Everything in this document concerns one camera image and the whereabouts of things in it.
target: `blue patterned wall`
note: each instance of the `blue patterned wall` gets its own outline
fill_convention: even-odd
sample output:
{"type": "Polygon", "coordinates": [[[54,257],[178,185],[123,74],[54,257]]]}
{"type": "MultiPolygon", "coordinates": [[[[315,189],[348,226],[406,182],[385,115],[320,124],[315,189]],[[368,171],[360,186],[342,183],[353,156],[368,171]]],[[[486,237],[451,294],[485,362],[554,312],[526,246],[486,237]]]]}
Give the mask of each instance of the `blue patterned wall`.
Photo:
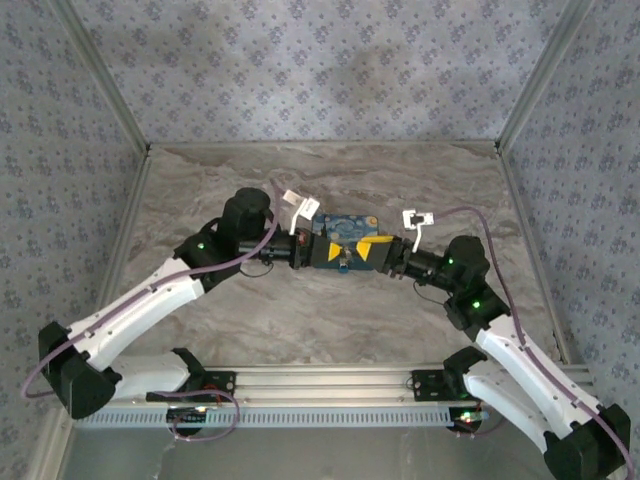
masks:
{"type": "Polygon", "coordinates": [[[630,414],[640,462],[636,0],[596,2],[507,158],[552,295],[601,398],[630,414]]]}
{"type": "Polygon", "coordinates": [[[17,479],[47,411],[18,396],[37,332],[94,308],[140,158],[48,3],[0,16],[0,478],[17,479]]]}
{"type": "Polygon", "coordinates": [[[566,0],[75,0],[151,143],[493,139],[566,0]]]}

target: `floor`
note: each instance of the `floor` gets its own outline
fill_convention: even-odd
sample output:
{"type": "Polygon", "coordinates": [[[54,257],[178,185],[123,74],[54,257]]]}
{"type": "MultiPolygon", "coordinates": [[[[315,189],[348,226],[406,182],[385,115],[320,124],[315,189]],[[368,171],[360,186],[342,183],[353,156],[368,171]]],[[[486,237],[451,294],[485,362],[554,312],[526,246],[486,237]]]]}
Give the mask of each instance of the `floor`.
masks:
{"type": "MultiPolygon", "coordinates": [[[[238,188],[281,188],[312,195],[324,212],[373,214],[381,231],[404,232],[405,208],[439,212],[479,207],[525,329],[559,359],[506,185],[490,144],[239,144],[153,148],[121,290],[144,279],[172,249],[220,215],[238,188]]],[[[480,234],[461,214],[430,227],[422,248],[442,253],[460,234],[480,234]]],[[[260,272],[260,264],[245,267],[260,272]]],[[[493,272],[489,282],[498,292],[493,272]]],[[[428,287],[437,301],[444,294],[428,287]]],[[[439,362],[469,340],[442,306],[419,298],[410,280],[372,272],[293,271],[276,265],[259,279],[240,275],[183,307],[125,353],[187,346],[204,364],[439,362]]]]}

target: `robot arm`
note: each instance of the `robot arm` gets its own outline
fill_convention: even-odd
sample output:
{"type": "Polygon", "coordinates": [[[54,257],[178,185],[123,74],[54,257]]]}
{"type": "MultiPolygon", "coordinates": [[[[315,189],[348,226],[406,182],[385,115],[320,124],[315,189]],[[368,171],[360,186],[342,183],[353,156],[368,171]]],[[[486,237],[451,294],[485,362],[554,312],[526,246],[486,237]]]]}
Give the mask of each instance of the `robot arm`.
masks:
{"type": "MultiPolygon", "coordinates": [[[[157,357],[126,359],[119,354],[172,311],[238,273],[239,264],[207,274],[191,272],[255,250],[264,236],[266,220],[272,219],[268,207],[264,192],[239,190],[225,204],[221,218],[187,238],[173,258],[131,291],[70,329],[54,322],[41,330],[41,359],[70,338],[81,336],[43,371],[72,418],[90,415],[112,398],[203,388],[204,369],[186,349],[175,349],[161,361],[157,357]],[[108,321],[92,327],[107,315],[108,321]]],[[[395,236],[365,237],[349,255],[357,254],[380,273],[407,276],[420,285],[448,292],[445,311],[449,320],[509,374],[483,352],[468,347],[444,362],[451,391],[461,399],[483,400],[502,413],[544,453],[556,478],[602,478],[621,466],[624,460],[609,437],[542,374],[520,344],[508,306],[485,281],[489,262],[480,240],[456,237],[443,256],[416,245],[395,236]]],[[[340,246],[304,229],[293,235],[278,229],[254,258],[286,261],[294,269],[344,260],[340,246]]],[[[525,347],[557,381],[598,412],[628,448],[629,417],[617,405],[605,409],[573,384],[530,337],[525,334],[524,338],[525,347]]]]}

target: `gray marble tabletop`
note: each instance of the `gray marble tabletop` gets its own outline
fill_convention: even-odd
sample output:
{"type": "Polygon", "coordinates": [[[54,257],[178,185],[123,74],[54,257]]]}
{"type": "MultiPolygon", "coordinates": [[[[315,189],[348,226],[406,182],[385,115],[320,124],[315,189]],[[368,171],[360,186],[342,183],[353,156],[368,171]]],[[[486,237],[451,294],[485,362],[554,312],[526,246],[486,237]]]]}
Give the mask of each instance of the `gray marble tabletop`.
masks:
{"type": "MultiPolygon", "coordinates": [[[[270,179],[317,198],[324,212],[376,215],[381,232],[410,238],[414,234],[402,227],[403,209],[439,212],[474,205],[488,218],[526,330],[559,359],[506,185],[488,148],[441,143],[221,145],[154,148],[150,161],[122,291],[219,216],[238,188],[261,187],[272,195],[270,179]]],[[[486,246],[480,224],[470,214],[429,227],[421,246],[442,253],[460,234],[478,235],[486,246]]],[[[244,268],[250,273],[264,269],[258,262],[244,268]]],[[[493,269],[487,278],[502,294],[493,269]]],[[[440,302],[446,298],[429,287],[420,292],[440,302]]],[[[208,365],[439,362],[469,344],[446,319],[443,307],[419,298],[409,279],[373,272],[294,271],[278,264],[262,278],[236,275],[223,282],[164,319],[125,353],[157,354],[186,346],[208,365]]]]}

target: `black cable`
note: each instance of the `black cable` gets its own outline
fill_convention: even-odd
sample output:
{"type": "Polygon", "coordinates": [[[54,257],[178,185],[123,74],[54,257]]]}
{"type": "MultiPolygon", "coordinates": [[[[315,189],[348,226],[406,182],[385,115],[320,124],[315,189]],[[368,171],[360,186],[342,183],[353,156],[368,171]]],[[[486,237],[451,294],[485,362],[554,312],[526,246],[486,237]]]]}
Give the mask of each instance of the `black cable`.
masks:
{"type": "Polygon", "coordinates": [[[266,272],[264,272],[264,273],[260,273],[259,275],[249,275],[248,273],[243,272],[243,271],[242,271],[242,266],[240,267],[240,273],[241,273],[242,275],[244,275],[245,277],[247,277],[247,278],[260,278],[260,277],[264,277],[265,275],[269,275],[269,274],[271,273],[271,270],[273,270],[274,263],[273,263],[273,262],[266,262],[266,263],[265,263],[265,265],[268,265],[268,266],[269,266],[269,270],[267,270],[267,271],[266,271],[266,272]]]}
{"type": "Polygon", "coordinates": [[[436,300],[433,300],[431,298],[428,298],[428,297],[425,297],[425,296],[421,295],[420,292],[418,292],[418,288],[416,287],[416,285],[418,285],[418,281],[414,280],[414,282],[413,282],[413,291],[416,292],[416,294],[420,298],[422,298],[423,300],[427,300],[428,302],[435,303],[436,305],[440,305],[441,307],[444,306],[444,303],[442,303],[442,302],[438,302],[436,300]]]}

